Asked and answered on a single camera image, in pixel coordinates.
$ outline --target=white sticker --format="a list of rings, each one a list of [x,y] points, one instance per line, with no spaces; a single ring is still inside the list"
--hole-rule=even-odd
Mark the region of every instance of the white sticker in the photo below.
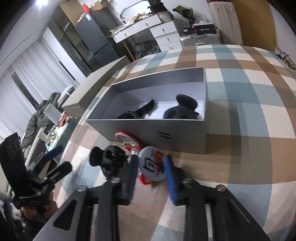
[[[86,15],[86,18],[89,20],[91,20],[91,16],[89,14]]]

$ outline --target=screw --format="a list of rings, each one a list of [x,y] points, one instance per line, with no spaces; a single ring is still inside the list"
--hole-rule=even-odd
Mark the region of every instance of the screw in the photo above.
[[[119,177],[114,177],[111,179],[112,183],[119,183],[121,181],[121,179]]]
[[[78,192],[85,192],[87,190],[87,186],[84,186],[84,185],[82,185],[82,186],[80,186],[80,187],[78,187]]]
[[[217,188],[217,190],[218,190],[219,192],[224,192],[224,191],[226,191],[226,186],[224,186],[224,185],[218,185],[216,188]]]
[[[191,183],[192,182],[192,179],[191,178],[189,178],[189,177],[186,177],[186,178],[184,178],[183,179],[183,181],[182,181],[183,183],[187,183],[187,184],[189,184],[189,183]]]

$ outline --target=white curtain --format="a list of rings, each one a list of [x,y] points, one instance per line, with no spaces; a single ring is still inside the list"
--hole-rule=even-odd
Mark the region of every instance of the white curtain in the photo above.
[[[38,103],[48,99],[53,92],[62,93],[70,85],[79,85],[62,67],[43,38],[28,47],[12,67]]]
[[[0,77],[0,143],[15,132],[22,137],[35,112],[8,71],[5,71]]]

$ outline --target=refrigerator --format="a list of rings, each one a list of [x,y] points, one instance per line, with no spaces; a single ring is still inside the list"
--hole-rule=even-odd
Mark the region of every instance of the refrigerator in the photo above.
[[[119,24],[108,8],[88,12],[74,27],[102,66],[129,54],[123,43],[116,44],[109,30]]]

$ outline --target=white suitcase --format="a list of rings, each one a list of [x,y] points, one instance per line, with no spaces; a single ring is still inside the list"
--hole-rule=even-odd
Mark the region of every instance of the white suitcase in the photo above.
[[[211,2],[209,9],[223,44],[243,45],[242,32],[234,5],[231,2]]]

